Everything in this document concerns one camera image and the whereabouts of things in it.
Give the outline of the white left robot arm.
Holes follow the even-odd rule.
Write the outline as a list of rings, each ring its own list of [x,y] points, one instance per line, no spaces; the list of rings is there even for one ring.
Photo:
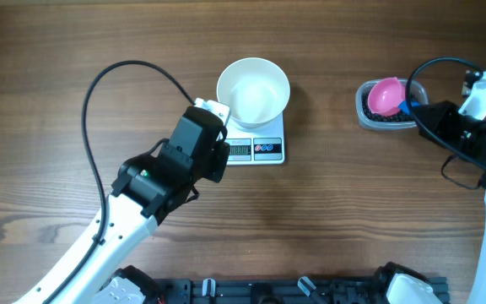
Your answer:
[[[216,101],[190,106],[159,153],[141,154],[120,167],[107,209],[100,211],[21,303],[89,303],[117,266],[166,216],[198,197],[195,184],[219,182],[230,146],[230,108]]]

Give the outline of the white digital kitchen scale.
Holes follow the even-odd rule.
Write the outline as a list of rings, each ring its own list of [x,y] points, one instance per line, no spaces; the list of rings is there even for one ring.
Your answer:
[[[282,114],[257,128],[243,128],[231,117],[226,142],[230,146],[228,166],[270,166],[285,162]]]

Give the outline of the pink scoop blue handle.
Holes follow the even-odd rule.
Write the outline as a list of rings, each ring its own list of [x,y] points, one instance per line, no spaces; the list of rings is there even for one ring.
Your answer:
[[[410,115],[405,86],[398,78],[386,78],[379,81],[370,91],[367,106],[372,114],[392,117],[403,113]]]

